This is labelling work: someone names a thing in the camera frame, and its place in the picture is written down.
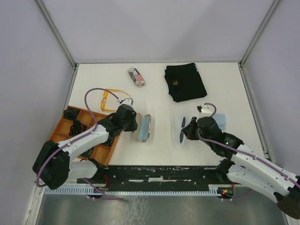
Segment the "map print glasses case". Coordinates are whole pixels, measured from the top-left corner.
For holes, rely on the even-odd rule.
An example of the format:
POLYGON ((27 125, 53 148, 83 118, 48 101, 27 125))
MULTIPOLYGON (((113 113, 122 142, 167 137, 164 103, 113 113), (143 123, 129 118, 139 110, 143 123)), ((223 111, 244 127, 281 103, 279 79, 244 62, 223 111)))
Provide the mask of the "map print glasses case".
POLYGON ((142 116, 140 113, 136 115, 137 130, 133 132, 132 137, 136 142, 145 143, 150 137, 151 115, 142 116))

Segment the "white frame sunglasses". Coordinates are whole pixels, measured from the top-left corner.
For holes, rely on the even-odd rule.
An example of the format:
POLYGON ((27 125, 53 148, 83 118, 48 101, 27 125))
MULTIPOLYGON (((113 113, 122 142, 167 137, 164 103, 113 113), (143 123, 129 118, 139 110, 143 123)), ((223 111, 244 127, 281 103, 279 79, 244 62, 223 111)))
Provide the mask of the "white frame sunglasses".
POLYGON ((186 139, 186 131, 185 131, 186 126, 187 126, 187 117, 186 115, 183 115, 179 122, 178 143, 180 146, 184 144, 184 141, 186 139))

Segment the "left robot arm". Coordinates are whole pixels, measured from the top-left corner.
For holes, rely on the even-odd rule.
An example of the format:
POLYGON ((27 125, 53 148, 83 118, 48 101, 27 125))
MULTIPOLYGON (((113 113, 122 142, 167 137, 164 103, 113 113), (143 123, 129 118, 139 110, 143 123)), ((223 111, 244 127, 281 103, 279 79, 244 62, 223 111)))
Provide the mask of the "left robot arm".
POLYGON ((102 169, 90 160, 74 161, 82 153, 103 143, 111 143, 121 132, 137 130, 136 112, 133 107, 122 104, 115 113, 96 122, 90 129, 72 138, 55 143, 44 143, 34 165, 36 185, 57 189, 65 182, 76 179, 90 179, 94 183, 104 177, 102 169))

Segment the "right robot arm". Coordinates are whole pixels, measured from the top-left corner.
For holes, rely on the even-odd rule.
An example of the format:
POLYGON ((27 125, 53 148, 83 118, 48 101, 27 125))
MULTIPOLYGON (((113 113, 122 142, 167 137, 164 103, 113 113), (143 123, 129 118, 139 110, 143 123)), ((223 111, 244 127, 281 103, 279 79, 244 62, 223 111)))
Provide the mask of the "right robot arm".
POLYGON ((215 171, 220 183, 242 184, 271 199, 288 216, 300 218, 300 177, 257 155, 238 137, 223 132, 213 117, 180 122, 180 139, 200 140, 224 160, 215 171))

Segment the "light blue cleaning cloth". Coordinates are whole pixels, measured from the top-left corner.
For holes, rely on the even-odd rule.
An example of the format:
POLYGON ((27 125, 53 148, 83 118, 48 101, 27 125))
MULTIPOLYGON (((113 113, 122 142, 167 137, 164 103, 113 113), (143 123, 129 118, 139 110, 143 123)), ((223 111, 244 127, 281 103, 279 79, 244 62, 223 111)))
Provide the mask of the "light blue cleaning cloth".
POLYGON ((150 136, 150 117, 142 117, 137 139, 146 142, 150 136))

